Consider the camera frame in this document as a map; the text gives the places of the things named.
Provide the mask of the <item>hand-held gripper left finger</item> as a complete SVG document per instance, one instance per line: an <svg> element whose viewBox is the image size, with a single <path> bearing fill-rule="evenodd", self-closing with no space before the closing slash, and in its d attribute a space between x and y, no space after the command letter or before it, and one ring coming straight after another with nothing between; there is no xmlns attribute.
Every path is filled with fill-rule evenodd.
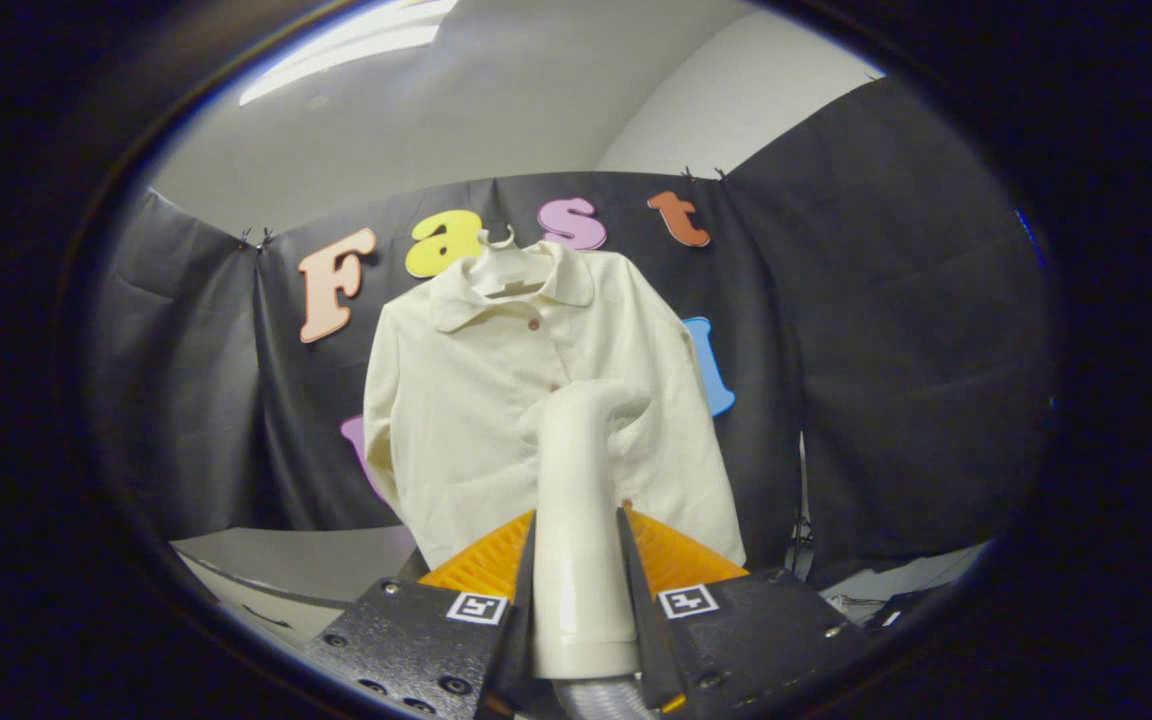
<svg viewBox="0 0 1152 720"><path fill-rule="evenodd" d="M399 717L516 719L531 683L532 520L420 579L376 579L306 643L308 661Z"/></svg>

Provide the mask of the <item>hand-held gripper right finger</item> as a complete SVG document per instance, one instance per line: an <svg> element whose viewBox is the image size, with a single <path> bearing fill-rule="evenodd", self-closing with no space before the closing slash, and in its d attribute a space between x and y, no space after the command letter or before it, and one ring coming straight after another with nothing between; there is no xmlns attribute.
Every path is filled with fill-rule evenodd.
<svg viewBox="0 0 1152 720"><path fill-rule="evenodd" d="M870 647L861 626L790 571L742 570L641 511L621 509L617 525L641 696L658 717L768 717Z"/></svg>

